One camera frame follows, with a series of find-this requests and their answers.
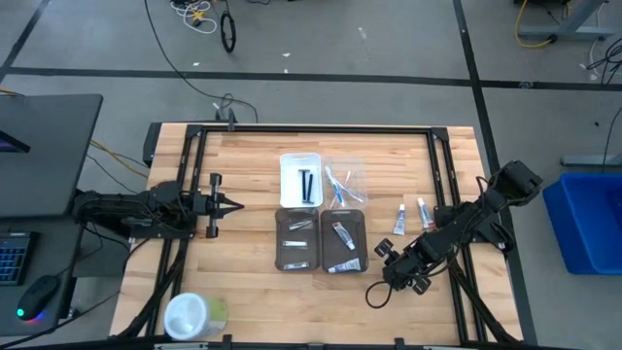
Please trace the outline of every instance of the gray floor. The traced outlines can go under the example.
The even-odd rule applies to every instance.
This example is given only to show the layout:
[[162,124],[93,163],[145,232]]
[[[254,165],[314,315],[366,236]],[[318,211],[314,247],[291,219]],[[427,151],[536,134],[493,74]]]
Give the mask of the gray floor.
[[[521,49],[513,40],[518,9],[511,1],[463,3],[482,79],[596,83],[592,73],[580,67],[587,62],[589,44],[564,42],[544,50]],[[0,61],[38,4],[38,0],[0,0]],[[223,51],[218,35],[203,36],[185,28],[168,8],[168,1],[150,0],[150,4],[162,44],[182,70],[284,73],[287,69],[289,73],[468,78],[451,0],[390,0],[382,5],[371,0],[281,0],[265,7],[232,0],[239,34],[233,55]],[[222,4],[217,6],[221,11]],[[554,8],[557,18],[560,12]],[[606,5],[601,24],[619,29],[622,22],[615,19],[620,14],[619,2]],[[524,22],[546,24],[552,19],[533,7],[527,9]],[[609,42],[597,45],[595,57],[603,54]],[[141,0],[52,0],[14,66],[169,70]],[[622,77],[615,82],[621,83]],[[9,75],[1,83],[26,94],[101,93],[104,104],[93,138],[135,158],[141,156],[150,122],[206,120],[214,115],[212,100],[175,79]],[[232,92],[253,103],[262,123],[472,125],[484,156],[470,87],[194,83],[212,93]],[[484,95],[501,163],[520,158],[546,185],[564,170],[559,165],[561,155],[603,151],[608,125],[622,101],[621,92],[487,88]],[[243,106],[235,107],[235,112],[241,121],[253,119]],[[616,133],[610,149],[622,152],[622,138]],[[145,187],[143,178],[103,153],[90,153],[130,188]],[[80,187],[123,192],[90,160]],[[539,343],[586,349],[619,347],[614,327],[622,323],[622,312],[616,307],[622,278],[567,273],[541,198],[512,214]],[[83,247],[87,250],[94,244],[88,238]],[[100,270],[105,277],[83,279],[74,298],[76,305],[86,307],[119,287],[121,265],[110,262],[120,251],[121,247],[107,245],[103,253],[81,263],[79,273],[106,266]],[[104,338],[114,306],[111,300],[80,323],[31,344]]]

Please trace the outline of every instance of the round container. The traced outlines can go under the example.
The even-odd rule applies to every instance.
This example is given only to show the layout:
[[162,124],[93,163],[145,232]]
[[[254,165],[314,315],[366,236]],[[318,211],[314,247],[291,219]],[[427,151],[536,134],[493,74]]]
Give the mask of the round container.
[[166,305],[164,329],[173,339],[195,340],[222,332],[226,318],[221,300],[182,293]]

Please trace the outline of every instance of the wooden tabletop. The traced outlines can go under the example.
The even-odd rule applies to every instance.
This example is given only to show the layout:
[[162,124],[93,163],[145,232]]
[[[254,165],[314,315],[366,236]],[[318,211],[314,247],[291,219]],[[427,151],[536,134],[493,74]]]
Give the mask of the wooden tabletop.
[[[148,187],[177,175],[184,123],[162,125]],[[479,195],[475,176],[483,169],[471,127],[448,127],[462,200]],[[444,159],[436,145],[440,168]],[[361,274],[332,275],[321,268],[284,273],[274,266],[274,213],[279,209],[279,156],[287,153],[363,158],[369,201],[363,210],[367,229],[369,268]],[[201,169],[200,186],[209,191],[210,172],[223,175],[221,191],[246,208],[219,220],[220,236],[206,239],[206,218],[199,219],[190,244],[182,292],[221,298],[228,307],[225,333],[233,341],[393,344],[458,344],[454,307],[447,273],[432,279],[423,295],[393,293],[382,309],[366,305],[364,292],[381,280],[383,262],[373,248],[390,238],[395,248],[415,239],[422,226],[417,197],[436,205],[430,158],[423,135],[210,132]],[[449,185],[443,176],[447,202]],[[190,173],[186,183],[190,182]],[[406,235],[391,234],[397,209],[406,206]],[[151,295],[156,279],[161,240],[143,246],[123,277],[110,332],[122,331]],[[509,333],[521,338],[508,272],[501,252],[489,244],[471,245],[480,294]],[[172,255],[177,251],[174,246]],[[388,289],[370,293],[380,303]],[[475,339],[470,304],[463,293],[469,336]],[[158,333],[162,333],[161,320]],[[220,341],[222,335],[207,340]]]

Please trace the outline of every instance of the black desk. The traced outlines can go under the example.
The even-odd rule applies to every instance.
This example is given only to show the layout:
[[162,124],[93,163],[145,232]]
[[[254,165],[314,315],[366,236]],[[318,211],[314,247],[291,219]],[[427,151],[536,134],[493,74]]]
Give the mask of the black desk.
[[[0,287],[0,335],[33,334],[58,323],[73,295],[82,228],[65,217],[74,197],[102,96],[0,97],[0,129],[30,146],[0,153],[0,230],[36,231],[23,284]],[[39,277],[64,268],[60,288],[40,320],[17,318],[17,302]]]
[[65,214],[102,99],[97,94],[0,97],[0,130],[30,146],[27,154],[0,153],[0,218]]
[[[60,313],[68,294],[73,293],[71,275],[76,261],[76,252],[83,229],[71,218],[0,220],[0,230],[38,232],[30,264],[23,284],[18,287],[0,287],[0,336],[33,334],[48,330],[58,323]],[[39,277],[58,272],[70,266],[58,276],[60,287],[43,311],[43,315],[28,322],[21,321],[16,314],[21,295]]]

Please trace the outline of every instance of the blue plastic crate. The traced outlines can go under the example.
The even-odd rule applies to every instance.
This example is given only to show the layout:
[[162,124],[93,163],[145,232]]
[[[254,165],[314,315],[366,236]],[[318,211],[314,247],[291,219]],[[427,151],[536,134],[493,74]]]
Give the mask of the blue plastic crate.
[[569,272],[622,274],[622,175],[563,174],[542,195]]

